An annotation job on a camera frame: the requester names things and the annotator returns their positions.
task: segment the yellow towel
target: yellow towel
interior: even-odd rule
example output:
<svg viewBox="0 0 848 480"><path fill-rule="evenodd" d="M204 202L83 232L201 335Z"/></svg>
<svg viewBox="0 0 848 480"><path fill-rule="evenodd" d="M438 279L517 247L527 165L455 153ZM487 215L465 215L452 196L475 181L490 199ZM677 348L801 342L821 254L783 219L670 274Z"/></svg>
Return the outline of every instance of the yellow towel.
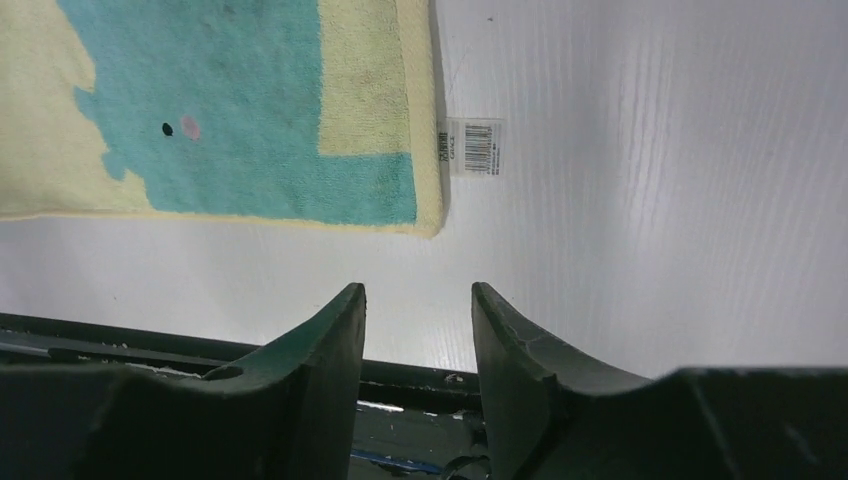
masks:
<svg viewBox="0 0 848 480"><path fill-rule="evenodd" d="M0 0L0 219L435 235L427 3Z"/></svg>

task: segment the pink dot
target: pink dot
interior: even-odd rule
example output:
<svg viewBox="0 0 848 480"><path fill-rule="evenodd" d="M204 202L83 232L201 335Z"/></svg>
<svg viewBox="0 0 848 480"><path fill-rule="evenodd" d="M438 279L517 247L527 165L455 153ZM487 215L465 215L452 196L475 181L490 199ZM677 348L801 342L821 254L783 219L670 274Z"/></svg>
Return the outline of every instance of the pink dot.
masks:
<svg viewBox="0 0 848 480"><path fill-rule="evenodd" d="M193 118L183 115L183 118L180 119L180 125L183 127L183 135L195 142L200 139L200 127L197 126L197 122Z"/></svg>

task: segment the blue cable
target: blue cable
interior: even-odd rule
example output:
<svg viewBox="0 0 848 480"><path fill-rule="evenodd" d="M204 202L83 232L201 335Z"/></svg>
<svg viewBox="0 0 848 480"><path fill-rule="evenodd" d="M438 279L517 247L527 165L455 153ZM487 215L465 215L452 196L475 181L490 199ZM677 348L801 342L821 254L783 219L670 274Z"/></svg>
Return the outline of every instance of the blue cable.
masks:
<svg viewBox="0 0 848 480"><path fill-rule="evenodd" d="M350 457L374 462L379 465L397 467L410 472L422 472L430 475L440 475L442 473L442 467L436 465L412 460L399 460L380 453L365 452L363 450L351 450Z"/></svg>

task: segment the barcode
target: barcode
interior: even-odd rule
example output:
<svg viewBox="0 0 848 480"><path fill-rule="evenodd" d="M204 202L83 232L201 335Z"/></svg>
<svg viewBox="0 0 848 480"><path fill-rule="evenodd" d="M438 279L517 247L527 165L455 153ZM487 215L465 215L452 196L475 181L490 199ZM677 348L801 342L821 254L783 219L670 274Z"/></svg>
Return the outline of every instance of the barcode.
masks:
<svg viewBox="0 0 848 480"><path fill-rule="evenodd" d="M448 151L448 134L447 132L439 132L439 161L447 162L450 160L450 152Z"/></svg>
<svg viewBox="0 0 848 480"><path fill-rule="evenodd" d="M465 170L496 175L492 153L492 127L466 124Z"/></svg>

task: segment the white tag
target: white tag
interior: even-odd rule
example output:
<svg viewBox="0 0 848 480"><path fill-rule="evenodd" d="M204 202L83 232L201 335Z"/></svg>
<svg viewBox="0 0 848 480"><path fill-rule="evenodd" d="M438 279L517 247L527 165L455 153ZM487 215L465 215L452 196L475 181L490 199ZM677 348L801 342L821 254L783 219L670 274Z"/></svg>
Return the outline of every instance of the white tag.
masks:
<svg viewBox="0 0 848 480"><path fill-rule="evenodd" d="M501 174L503 120L446 118L439 122L439 160L452 175Z"/></svg>

